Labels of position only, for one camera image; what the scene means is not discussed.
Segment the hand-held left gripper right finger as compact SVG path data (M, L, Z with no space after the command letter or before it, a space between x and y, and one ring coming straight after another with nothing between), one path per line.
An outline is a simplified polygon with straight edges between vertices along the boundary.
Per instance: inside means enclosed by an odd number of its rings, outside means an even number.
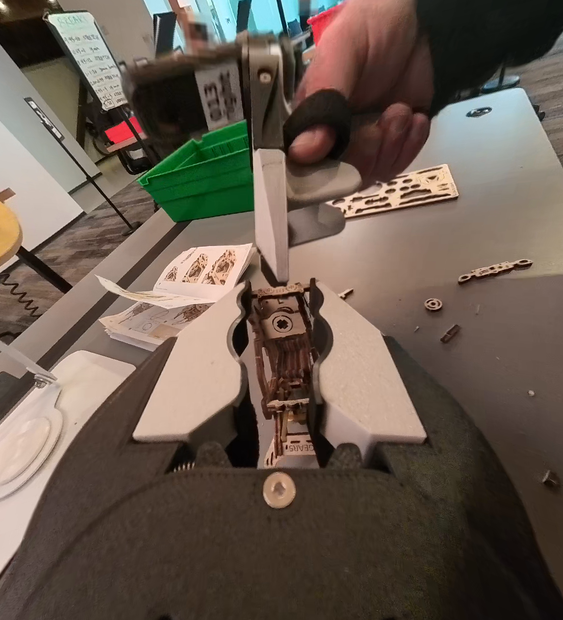
M381 331L320 280L309 284L316 351L308 430L320 466L336 448L358 448L368 464L377 445L421 445L427 433Z

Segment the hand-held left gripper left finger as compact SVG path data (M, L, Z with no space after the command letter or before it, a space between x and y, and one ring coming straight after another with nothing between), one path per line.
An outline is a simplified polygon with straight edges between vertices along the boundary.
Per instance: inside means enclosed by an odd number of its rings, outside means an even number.
M178 335L132 437L139 443L231 443L248 379L235 345L252 287L242 282Z

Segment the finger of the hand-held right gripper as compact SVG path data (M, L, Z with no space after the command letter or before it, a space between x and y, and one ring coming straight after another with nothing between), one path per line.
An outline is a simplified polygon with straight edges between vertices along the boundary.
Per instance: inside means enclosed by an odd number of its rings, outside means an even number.
M289 278L286 157L277 149L254 151L255 244L275 281Z

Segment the wooden model car chassis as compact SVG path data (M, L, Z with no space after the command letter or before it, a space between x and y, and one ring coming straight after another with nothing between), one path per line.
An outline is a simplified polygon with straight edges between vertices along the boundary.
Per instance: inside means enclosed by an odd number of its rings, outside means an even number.
M254 337L261 411L273 425L263 461L266 469L277 468L287 457L316 455L308 411L318 353L313 344L310 286L302 285L306 289L303 295L258 299L252 293L248 320Z

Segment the person's right forearm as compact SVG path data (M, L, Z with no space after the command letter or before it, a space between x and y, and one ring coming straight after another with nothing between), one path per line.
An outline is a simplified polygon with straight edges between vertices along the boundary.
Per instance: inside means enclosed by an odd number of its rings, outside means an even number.
M541 58L563 33L563 1L417 1L433 66L430 116L503 65Z

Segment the wooden cutout parts sheet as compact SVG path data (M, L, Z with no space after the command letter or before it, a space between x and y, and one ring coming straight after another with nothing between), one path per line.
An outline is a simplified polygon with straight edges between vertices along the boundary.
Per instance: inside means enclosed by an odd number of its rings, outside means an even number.
M442 164L376 182L365 190L327 204L339 210L345 219L394 212L419 206L456 200L459 197L448 165Z

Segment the green plastic bin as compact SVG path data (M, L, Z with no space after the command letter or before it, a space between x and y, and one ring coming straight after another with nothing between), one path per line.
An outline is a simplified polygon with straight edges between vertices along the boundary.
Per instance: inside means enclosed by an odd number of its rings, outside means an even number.
M254 210L246 120L189 140L138 183L174 222Z

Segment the white instruction booklet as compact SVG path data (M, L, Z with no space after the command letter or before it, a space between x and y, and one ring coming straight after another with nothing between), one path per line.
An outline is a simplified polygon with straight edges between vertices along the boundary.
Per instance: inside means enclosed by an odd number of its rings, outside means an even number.
M132 301L99 322L110 338L153 351L233 289L254 252L252 244L192 247L164 268L149 291L129 291L98 276L107 292Z

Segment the whiteboard on black easel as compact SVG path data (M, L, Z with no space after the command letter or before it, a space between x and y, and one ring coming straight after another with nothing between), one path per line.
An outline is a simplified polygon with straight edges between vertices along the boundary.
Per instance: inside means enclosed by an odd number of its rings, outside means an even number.
M122 89L122 72L89 11L51 12L43 20L73 62L89 94L103 113L119 113L138 146L148 156L139 131L130 122L126 96Z

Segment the long holed wooden strip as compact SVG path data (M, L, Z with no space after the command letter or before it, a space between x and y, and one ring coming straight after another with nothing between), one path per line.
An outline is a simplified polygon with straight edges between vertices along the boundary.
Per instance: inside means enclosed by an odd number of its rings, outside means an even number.
M504 261L497 264L489 265L487 267L480 267L472 270L468 274L463 274L458 277L458 284L469 283L474 280L481 280L484 278L495 277L501 274L507 274L513 270L526 269L533 266L531 259L519 259L515 261Z

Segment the red plastic bin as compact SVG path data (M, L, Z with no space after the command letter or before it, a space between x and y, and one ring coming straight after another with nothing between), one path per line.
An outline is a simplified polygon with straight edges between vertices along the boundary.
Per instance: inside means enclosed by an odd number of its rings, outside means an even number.
M337 14L340 12L341 8L342 5L339 4L308 18L308 25L311 27L314 44L316 46L319 45L322 36L324 35L324 31L337 17Z

